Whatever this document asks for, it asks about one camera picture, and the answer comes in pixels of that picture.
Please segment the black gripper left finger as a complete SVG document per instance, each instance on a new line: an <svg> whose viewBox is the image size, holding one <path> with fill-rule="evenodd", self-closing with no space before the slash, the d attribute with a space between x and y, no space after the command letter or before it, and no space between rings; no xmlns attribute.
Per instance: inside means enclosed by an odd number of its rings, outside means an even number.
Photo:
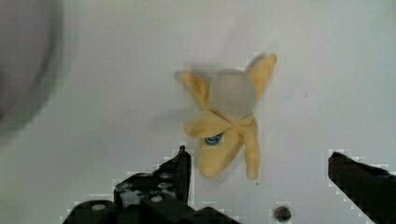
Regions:
<svg viewBox="0 0 396 224"><path fill-rule="evenodd" d="M79 203L62 224L240 224L210 206L188 206L190 183L191 155L181 146L155 171L117 184L111 201Z"/></svg>

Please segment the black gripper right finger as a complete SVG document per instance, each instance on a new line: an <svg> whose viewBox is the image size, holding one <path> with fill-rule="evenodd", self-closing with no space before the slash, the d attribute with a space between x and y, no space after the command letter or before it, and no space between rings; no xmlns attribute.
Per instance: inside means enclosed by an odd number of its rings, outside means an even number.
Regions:
<svg viewBox="0 0 396 224"><path fill-rule="evenodd" d="M395 175L334 152L328 177L374 224L396 223Z"/></svg>

